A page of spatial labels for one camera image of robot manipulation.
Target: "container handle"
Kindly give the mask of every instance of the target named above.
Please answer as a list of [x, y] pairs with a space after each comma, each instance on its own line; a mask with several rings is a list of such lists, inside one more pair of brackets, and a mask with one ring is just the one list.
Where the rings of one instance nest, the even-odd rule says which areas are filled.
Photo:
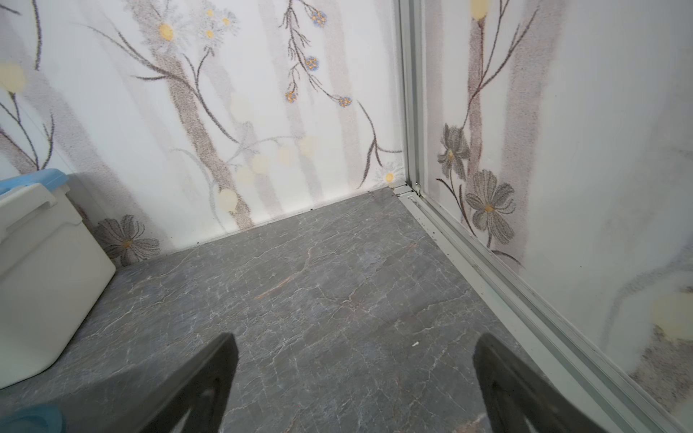
[[18, 186], [0, 196], [0, 242], [33, 218], [34, 211], [47, 209], [57, 202], [55, 196], [41, 184]]

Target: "floral wall panel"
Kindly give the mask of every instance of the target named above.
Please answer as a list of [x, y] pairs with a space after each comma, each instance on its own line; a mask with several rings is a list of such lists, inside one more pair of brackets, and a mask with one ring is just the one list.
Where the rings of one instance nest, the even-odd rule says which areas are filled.
[[425, 191], [693, 426], [693, 5], [423, 3]]
[[392, 2], [0, 5], [0, 175], [72, 174], [119, 264], [403, 183]]

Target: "printed flower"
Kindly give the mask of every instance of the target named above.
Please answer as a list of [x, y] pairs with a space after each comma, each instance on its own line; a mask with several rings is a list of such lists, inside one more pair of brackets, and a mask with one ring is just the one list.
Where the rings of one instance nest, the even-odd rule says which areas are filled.
[[16, 63], [0, 63], [0, 85], [11, 94], [18, 94], [24, 89], [26, 77], [21, 66]]
[[351, 105], [351, 98], [348, 96], [343, 96], [341, 98], [338, 97], [337, 102], [339, 103], [339, 105], [346, 108], [349, 105]]
[[306, 58], [306, 68], [308, 68], [309, 71], [317, 71], [317, 68], [319, 66], [319, 62], [317, 61], [316, 58], [314, 57], [307, 57]]
[[500, 243], [507, 244], [515, 232], [501, 214], [515, 210], [513, 199], [510, 198], [515, 190], [507, 183], [496, 187], [498, 180], [488, 170], [474, 173], [473, 183], [475, 193], [467, 193], [466, 196], [469, 206], [476, 210], [472, 222], [477, 229], [488, 229]]
[[135, 221], [132, 215], [125, 215], [120, 223], [106, 218], [98, 223], [94, 231], [94, 237], [101, 243], [108, 258], [120, 257], [122, 266], [159, 255], [159, 241], [142, 238], [143, 234], [144, 224]]
[[293, 90], [292, 90], [292, 91], [286, 92], [286, 93], [284, 94], [284, 96], [286, 96], [286, 100], [287, 100], [290, 104], [293, 104], [293, 103], [296, 102], [296, 92], [294, 92]]
[[325, 12], [316, 9], [310, 14], [310, 19], [312, 19], [315, 27], [325, 27], [327, 15], [325, 15]]
[[128, 2], [128, 8], [136, 13], [143, 7], [154, 8], [156, 16], [159, 18], [157, 21], [152, 21], [143, 30], [147, 42], [156, 52], [170, 54], [188, 45], [192, 24], [189, 19], [178, 12], [176, 4], [151, 1], [147, 6], [144, 6], [134, 0]]
[[469, 146], [467, 139], [464, 138], [464, 132], [460, 127], [449, 127], [445, 124], [443, 130], [443, 138], [440, 140], [443, 143], [445, 152], [438, 155], [438, 162], [443, 168], [443, 174], [450, 179], [452, 170], [460, 179], [466, 179], [464, 175], [463, 161], [469, 158]]
[[404, 182], [404, 168], [402, 165], [388, 162], [378, 169], [378, 178], [380, 182], [388, 185], [400, 184]]
[[218, 9], [211, 2], [202, 4], [202, 13], [198, 35], [204, 45], [216, 48], [223, 42], [227, 32], [235, 33], [238, 20], [228, 9]]

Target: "white plastic container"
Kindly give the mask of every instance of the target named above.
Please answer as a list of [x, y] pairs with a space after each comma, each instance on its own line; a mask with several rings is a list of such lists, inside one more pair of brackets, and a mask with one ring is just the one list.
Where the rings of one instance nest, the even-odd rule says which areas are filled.
[[48, 185], [0, 195], [0, 388], [51, 366], [115, 273], [64, 180]]

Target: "gray flower print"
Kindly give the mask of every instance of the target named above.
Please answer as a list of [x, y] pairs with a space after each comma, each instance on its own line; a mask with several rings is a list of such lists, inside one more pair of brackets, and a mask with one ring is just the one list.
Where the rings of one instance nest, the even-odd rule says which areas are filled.
[[469, 206], [476, 210], [472, 222], [479, 230], [488, 229], [500, 243], [507, 244], [515, 232], [501, 214], [515, 210], [511, 199], [515, 190], [507, 183], [498, 185], [495, 175], [488, 170], [474, 173], [473, 183], [475, 193], [467, 193], [466, 196]]
[[450, 179], [452, 170], [454, 170], [460, 179], [465, 179], [463, 161], [469, 159], [469, 146], [467, 139], [464, 138], [462, 128], [448, 127], [446, 123], [443, 138], [440, 141], [445, 147], [445, 151], [438, 155], [438, 162], [443, 168], [443, 174]]
[[120, 257], [123, 266], [159, 255], [159, 241], [141, 238], [143, 234], [144, 224], [135, 221], [132, 215], [125, 215], [120, 223], [106, 218], [94, 230], [94, 237], [108, 258]]

